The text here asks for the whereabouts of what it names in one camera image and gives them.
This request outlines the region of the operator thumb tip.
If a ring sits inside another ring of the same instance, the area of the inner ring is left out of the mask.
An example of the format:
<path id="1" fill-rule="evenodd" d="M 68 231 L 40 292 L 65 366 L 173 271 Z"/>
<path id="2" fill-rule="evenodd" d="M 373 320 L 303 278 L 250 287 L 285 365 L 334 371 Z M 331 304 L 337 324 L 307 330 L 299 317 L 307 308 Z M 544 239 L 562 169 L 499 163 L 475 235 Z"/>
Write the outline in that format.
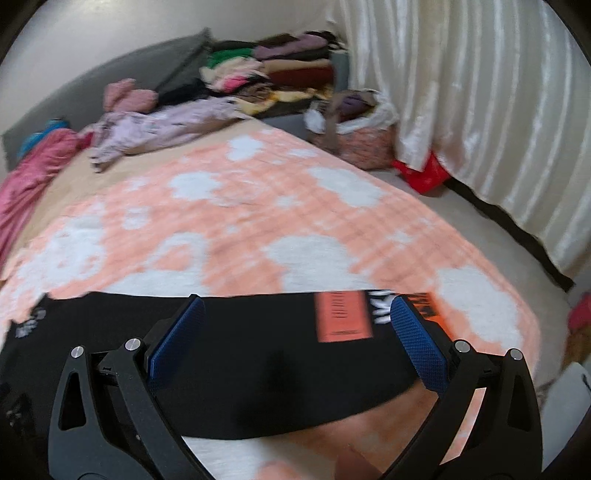
<path id="1" fill-rule="evenodd" d="M 381 477 L 381 471 L 370 464 L 363 456 L 358 455 L 342 455 L 339 456 L 335 462 L 335 479 L 349 479 L 349 480 L 376 480 Z M 287 480 L 287 479 L 302 479 L 300 473 L 294 470 L 293 467 L 284 462 L 271 462 L 259 469 L 254 476 L 256 479 L 264 480 Z"/>

